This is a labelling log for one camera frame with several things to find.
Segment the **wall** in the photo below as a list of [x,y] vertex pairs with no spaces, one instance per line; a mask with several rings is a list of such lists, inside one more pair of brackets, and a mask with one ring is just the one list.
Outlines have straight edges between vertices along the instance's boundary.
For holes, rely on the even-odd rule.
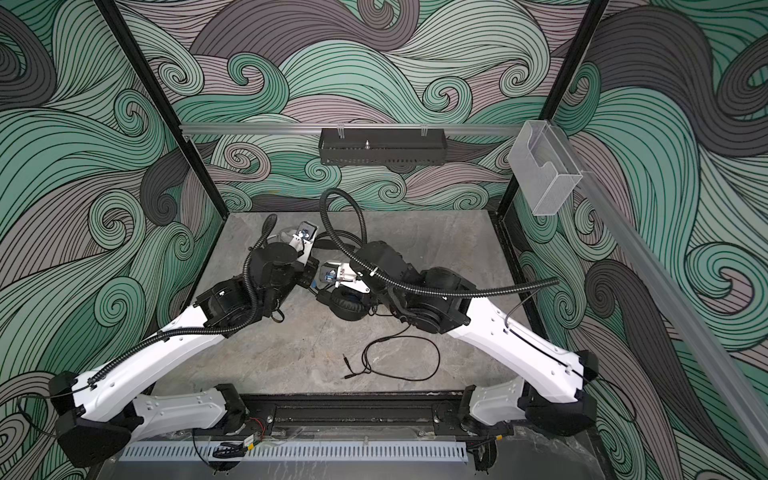
[[[768,399],[768,5],[651,3],[602,21],[555,121]],[[589,387],[617,476],[768,478],[589,200],[515,209],[527,276],[562,279],[538,294],[550,337],[617,386]]]
[[[118,2],[182,122],[333,124],[537,118],[587,3]],[[456,136],[450,164],[397,172],[320,165],[317,136],[197,141],[234,211],[317,210],[328,187],[370,210],[495,209],[511,176],[503,137]]]
[[177,315],[213,246],[221,219],[142,91],[92,0],[0,5],[0,477],[84,477],[16,399]]

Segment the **black metal frame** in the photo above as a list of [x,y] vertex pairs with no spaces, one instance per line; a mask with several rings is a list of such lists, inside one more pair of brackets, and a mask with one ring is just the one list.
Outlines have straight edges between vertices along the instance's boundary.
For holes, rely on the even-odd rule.
[[[265,426],[264,435],[289,438],[292,429],[299,429],[296,433],[314,436],[314,432],[301,431],[306,427],[412,428],[416,438],[445,436],[464,442],[467,453],[474,458],[475,469],[484,472],[495,463],[495,441],[500,435],[514,435],[516,425],[535,427],[527,420],[492,426],[477,422],[469,415],[474,389],[475,386],[428,392],[241,394],[240,399],[248,416]],[[231,441],[245,439],[259,430],[259,424],[246,421],[246,428],[236,435],[221,435],[217,429],[198,430],[197,434]]]
[[[207,173],[202,158],[194,144],[184,138],[179,128],[180,121],[170,102],[165,97],[162,88],[152,74],[147,60],[141,53],[136,39],[131,34],[125,20],[120,14],[114,0],[94,0],[104,16],[113,35],[118,40],[123,52],[137,73],[141,83],[147,90],[150,99],[161,114],[165,124],[170,129],[174,139],[182,153],[189,162],[191,168],[200,179],[210,199],[214,202],[223,223],[217,234],[217,240],[226,222],[229,210],[223,201],[218,189]],[[566,54],[565,62],[558,72],[551,93],[541,110],[539,116],[542,120],[552,120],[560,104],[571,79],[576,74],[581,59],[587,50],[598,23],[607,7],[608,0],[592,0],[581,21],[578,32],[574,37],[571,47]],[[491,223],[496,232],[498,242],[505,255],[512,278],[516,283],[525,282],[520,263],[512,249],[509,232],[505,226],[504,217],[511,206],[512,199],[519,188],[515,178],[512,178],[501,198],[496,211],[488,211]],[[208,264],[211,252],[208,253],[203,268],[195,279],[194,287],[200,282],[200,277]],[[194,287],[187,298],[189,304],[194,295]],[[543,338],[547,333],[538,310],[533,302],[524,304],[525,313],[531,324],[531,329]],[[260,412],[260,415],[272,416],[268,430],[290,427],[295,425],[409,425],[424,428],[425,432],[433,432],[436,435],[454,435],[462,440],[467,437],[468,447],[472,442],[477,442],[468,435],[462,437],[463,429],[458,420],[462,409],[462,398],[465,392],[441,391],[441,392],[377,392],[366,394],[291,394],[291,395],[242,395],[243,401],[252,412]],[[499,427],[493,432],[504,435],[509,433],[509,426]],[[601,463],[606,478],[614,478],[611,463],[604,450],[599,435],[594,428],[588,430],[588,436],[594,446],[598,461]]]
[[163,93],[160,83],[152,74],[147,59],[141,54],[139,44],[136,42],[136,38],[134,38],[133,34],[131,34],[131,30],[128,28],[123,16],[120,14],[118,6],[114,3],[114,0],[94,1],[101,14],[104,16],[104,20],[106,20],[110,30],[112,30],[115,39],[117,39],[120,44],[123,53],[125,53],[128,61],[136,71],[136,75],[139,77],[142,85],[147,89],[150,99],[154,103],[157,111],[160,112],[163,121],[170,129],[181,152],[189,162],[190,167],[192,167],[197,178],[200,179],[200,182],[203,184],[206,193],[208,193],[208,196],[214,202],[214,206],[219,212],[219,215],[221,215],[223,220],[226,220],[229,215],[229,209],[227,209],[224,199],[221,197],[214,181],[211,180],[210,175],[205,169],[203,159],[200,158],[200,154],[197,152],[194,144],[185,139],[182,135],[181,129],[179,128],[179,125],[181,124],[179,117],[165,97],[165,93]]
[[[581,65],[581,59],[587,52],[589,42],[592,41],[592,36],[595,30],[598,29],[598,24],[603,18],[606,7],[610,0],[591,0],[587,11],[584,13],[584,17],[581,19],[581,24],[576,31],[576,35],[571,40],[571,47],[568,49],[568,53],[565,55],[565,61],[563,66],[558,72],[558,76],[554,79],[552,89],[547,96],[547,101],[544,103],[544,107],[541,108],[541,113],[538,116],[539,120],[554,119],[554,114],[558,110],[558,106],[565,96],[566,90],[571,86],[571,79],[576,75],[576,71]],[[507,209],[512,205],[512,198],[515,196],[519,187],[518,182],[513,178],[507,186],[507,190],[504,192],[504,196],[498,203],[496,213],[501,217],[506,215]]]

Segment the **black frame post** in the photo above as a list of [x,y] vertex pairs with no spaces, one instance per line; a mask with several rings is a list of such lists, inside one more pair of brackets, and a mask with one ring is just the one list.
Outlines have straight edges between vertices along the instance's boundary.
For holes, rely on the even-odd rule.
[[147,89],[147,93],[154,103],[154,106],[157,111],[160,112],[160,116],[173,134],[176,143],[178,143],[179,148],[181,149],[181,153],[184,154],[190,167],[197,175],[197,178],[200,179],[203,188],[206,193],[208,193],[208,197],[210,197],[211,201],[214,202],[214,206],[219,212],[219,215],[221,215],[222,220],[226,220],[229,216],[229,209],[224,203],[224,199],[221,197],[214,181],[210,178],[210,175],[205,168],[205,164],[203,163],[203,159],[200,158],[200,154],[197,152],[194,144],[185,139],[182,135],[181,129],[179,128],[179,125],[181,124],[179,117],[165,97],[160,82],[158,82],[154,74],[152,74],[152,69],[147,62],[147,59],[144,58],[144,55],[141,53],[139,44],[136,42],[136,38],[134,38],[133,34],[131,34],[131,30],[128,28],[127,23],[125,23],[123,15],[120,14],[117,4],[114,3],[114,0],[94,0],[94,2],[101,12],[101,15],[104,17],[104,20],[107,22],[110,30],[112,30],[112,34],[115,39],[117,39],[118,44],[120,44],[123,53],[125,53],[128,61],[136,71],[139,80],[141,80],[144,88]]
[[[609,0],[592,0],[589,3],[587,11],[581,19],[581,24],[576,31],[576,35],[571,40],[571,47],[565,55],[563,66],[554,80],[552,90],[549,92],[544,107],[541,108],[541,114],[538,116],[539,120],[552,121],[554,118],[554,114],[557,112],[566,90],[571,85],[571,80],[576,75],[579,65],[581,65],[581,59],[584,58],[584,54],[587,52],[589,42],[592,41],[592,36],[595,30],[598,29],[598,24],[603,18],[608,2]],[[515,197],[518,187],[517,180],[512,178],[507,186],[507,190],[504,192],[504,196],[498,203],[498,208],[496,208],[496,213],[502,219],[506,215],[507,210],[509,210],[512,198]]]

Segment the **gray marble surface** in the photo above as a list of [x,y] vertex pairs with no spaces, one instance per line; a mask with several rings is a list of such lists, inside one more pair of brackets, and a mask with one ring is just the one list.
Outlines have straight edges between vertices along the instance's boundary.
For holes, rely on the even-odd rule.
[[[230,215],[197,293],[237,275],[247,248],[259,236],[266,214]],[[295,227],[302,220],[319,226],[317,213],[278,214],[275,232]],[[337,229],[359,233],[352,212],[331,214]],[[478,288],[513,284],[488,214],[484,211],[366,212],[369,240],[384,240],[418,270],[446,266],[474,282]],[[315,250],[320,262],[344,261],[338,251]],[[494,298],[502,309],[520,301],[518,295]],[[344,379],[349,373],[343,356],[360,370],[360,353],[380,336],[397,333],[404,325],[391,317],[366,317],[346,322],[317,303],[304,289],[296,288],[283,304],[286,320],[264,319],[231,338],[188,359],[160,379],[156,395],[199,391],[218,383],[233,383],[241,393],[365,392],[387,390],[464,389],[490,386],[517,375],[493,358],[448,335],[432,335],[411,328],[409,333],[428,337],[440,348],[439,371],[425,382],[406,382],[377,375]],[[513,317],[528,325],[525,311]],[[434,368],[437,355],[427,342],[398,339],[374,346],[369,358],[375,368],[399,376],[420,377]]]

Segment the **red wire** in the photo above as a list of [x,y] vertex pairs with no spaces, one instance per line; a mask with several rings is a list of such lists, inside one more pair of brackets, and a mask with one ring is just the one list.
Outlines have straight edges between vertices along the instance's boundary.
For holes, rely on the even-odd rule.
[[263,438],[264,434],[266,433],[266,429],[264,428],[264,424],[261,422],[261,420],[257,419],[256,417],[249,417],[251,420],[256,420],[256,423],[259,424],[259,427],[261,427],[261,433],[259,434],[259,438]]

